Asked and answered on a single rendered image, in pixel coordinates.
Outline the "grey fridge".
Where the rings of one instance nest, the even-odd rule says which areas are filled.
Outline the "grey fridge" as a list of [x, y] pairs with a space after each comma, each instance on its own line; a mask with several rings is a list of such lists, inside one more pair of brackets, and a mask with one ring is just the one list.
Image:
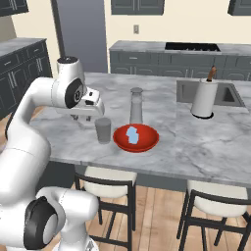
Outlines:
[[60, 56], [91, 73], [108, 71], [104, 0], [51, 0]]

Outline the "black stool with cream seat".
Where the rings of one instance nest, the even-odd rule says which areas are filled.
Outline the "black stool with cream seat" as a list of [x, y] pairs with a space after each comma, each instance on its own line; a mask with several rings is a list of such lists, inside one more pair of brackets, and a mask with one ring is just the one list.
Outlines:
[[[98, 198], [98, 220], [103, 224], [102, 211], [110, 211], [112, 217], [105, 237], [91, 235], [95, 241], [122, 246], [132, 251], [132, 233], [135, 231], [136, 218], [136, 179], [137, 173], [87, 167], [83, 175], [75, 173], [75, 188], [87, 191]], [[117, 199], [127, 197], [127, 204], [120, 205], [102, 201], [102, 198]], [[127, 241], [111, 239], [110, 234], [117, 213], [127, 215]]]
[[207, 228], [217, 231], [215, 246], [224, 231], [240, 233], [242, 238], [237, 251], [244, 251], [251, 234], [248, 206], [251, 206], [251, 199], [245, 187], [189, 180], [176, 234], [180, 239], [178, 251], [184, 251], [190, 226], [200, 227], [203, 251], [207, 251]]

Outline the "dark grey base cupboards with hob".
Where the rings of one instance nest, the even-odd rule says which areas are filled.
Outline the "dark grey base cupboards with hob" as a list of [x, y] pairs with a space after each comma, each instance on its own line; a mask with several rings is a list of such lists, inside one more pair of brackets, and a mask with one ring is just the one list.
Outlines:
[[215, 79], [251, 81], [251, 45], [211, 45], [207, 50], [182, 50], [166, 42], [117, 41], [110, 49], [112, 74], [206, 78], [215, 66]]

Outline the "tall grey glass jar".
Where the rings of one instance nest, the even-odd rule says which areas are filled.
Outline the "tall grey glass jar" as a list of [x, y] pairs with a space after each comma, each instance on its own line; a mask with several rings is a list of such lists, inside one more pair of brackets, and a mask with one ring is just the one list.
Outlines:
[[131, 103], [130, 103], [130, 117], [129, 122], [131, 124], [142, 124], [142, 92], [140, 87], [134, 87], [130, 90]]

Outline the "dark grey island base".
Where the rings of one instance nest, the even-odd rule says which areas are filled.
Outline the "dark grey island base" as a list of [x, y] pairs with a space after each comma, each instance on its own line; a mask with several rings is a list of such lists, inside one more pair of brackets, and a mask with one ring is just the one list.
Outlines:
[[183, 165], [179, 161], [152, 165], [146, 163], [139, 165], [136, 162], [132, 166], [126, 166], [126, 162], [115, 164], [112, 162], [67, 163], [50, 161], [36, 186], [36, 190], [45, 186], [70, 188], [74, 184], [75, 173], [83, 175], [88, 166], [137, 173], [136, 184], [146, 187], [184, 191], [187, 181], [192, 179], [246, 187], [251, 197], [251, 169], [235, 168], [232, 170], [223, 169], [222, 171], [217, 169], [206, 172], [195, 165]]

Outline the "grey glass cup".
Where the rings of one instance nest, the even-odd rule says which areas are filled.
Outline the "grey glass cup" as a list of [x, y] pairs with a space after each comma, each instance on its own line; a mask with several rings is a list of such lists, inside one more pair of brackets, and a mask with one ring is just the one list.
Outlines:
[[100, 143], [106, 144], [111, 140], [111, 120], [99, 118], [95, 121], [97, 138]]

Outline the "dark grey base cupboard run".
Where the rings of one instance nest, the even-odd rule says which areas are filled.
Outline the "dark grey base cupboard run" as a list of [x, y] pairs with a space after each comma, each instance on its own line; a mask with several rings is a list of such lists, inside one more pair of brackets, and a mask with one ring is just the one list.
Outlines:
[[45, 38], [0, 42], [0, 120], [18, 107], [29, 85], [40, 76], [52, 76]]

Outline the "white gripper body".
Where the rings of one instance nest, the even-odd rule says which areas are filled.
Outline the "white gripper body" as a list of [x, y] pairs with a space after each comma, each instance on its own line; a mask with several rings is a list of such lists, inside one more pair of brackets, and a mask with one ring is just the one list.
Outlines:
[[95, 105], [86, 105], [85, 102], [81, 100], [71, 109], [56, 108], [56, 112], [75, 116], [102, 117], [105, 114], [105, 107], [102, 99], [99, 98]]

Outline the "red ice bowl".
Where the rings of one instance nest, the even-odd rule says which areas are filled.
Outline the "red ice bowl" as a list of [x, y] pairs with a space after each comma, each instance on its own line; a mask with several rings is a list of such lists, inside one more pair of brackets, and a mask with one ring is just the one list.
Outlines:
[[[126, 131], [130, 126], [137, 128], [139, 141], [137, 144], [128, 142]], [[118, 127], [113, 134], [114, 142], [123, 150], [132, 153], [146, 152], [152, 149], [159, 141], [159, 133], [151, 126], [144, 124], [129, 124]]]

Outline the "black hob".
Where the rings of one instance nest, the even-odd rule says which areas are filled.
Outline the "black hob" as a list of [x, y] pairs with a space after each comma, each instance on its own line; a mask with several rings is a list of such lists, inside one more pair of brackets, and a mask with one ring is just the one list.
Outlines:
[[191, 42], [167, 42], [166, 50], [183, 50], [183, 51], [211, 51], [220, 52], [220, 48], [214, 43], [191, 43]]

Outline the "dark grey wall cupboard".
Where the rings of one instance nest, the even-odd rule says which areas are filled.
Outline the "dark grey wall cupboard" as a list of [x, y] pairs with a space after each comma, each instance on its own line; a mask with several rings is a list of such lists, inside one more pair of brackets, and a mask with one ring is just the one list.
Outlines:
[[229, 0], [227, 12], [232, 16], [251, 16], [251, 0]]
[[111, 0], [113, 15], [153, 15], [164, 14], [165, 0]]
[[26, 0], [0, 0], [0, 17], [26, 13], [27, 11]]

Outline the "white paper towel roll holder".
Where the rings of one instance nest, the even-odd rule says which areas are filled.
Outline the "white paper towel roll holder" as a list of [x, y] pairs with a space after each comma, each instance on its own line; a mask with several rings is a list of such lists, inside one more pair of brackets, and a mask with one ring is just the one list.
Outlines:
[[208, 76], [199, 80], [190, 110], [191, 114], [198, 119], [208, 120], [214, 116], [213, 106], [218, 89], [218, 83], [213, 80], [216, 71], [216, 67], [213, 66]]

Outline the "grey sink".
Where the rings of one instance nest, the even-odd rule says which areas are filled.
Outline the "grey sink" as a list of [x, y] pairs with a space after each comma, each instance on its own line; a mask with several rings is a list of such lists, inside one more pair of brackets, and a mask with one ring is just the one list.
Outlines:
[[[199, 80], [178, 80], [176, 82], [176, 101], [181, 103], [193, 103]], [[245, 106], [233, 83], [218, 81], [217, 83], [218, 89], [214, 105], [230, 107]]]

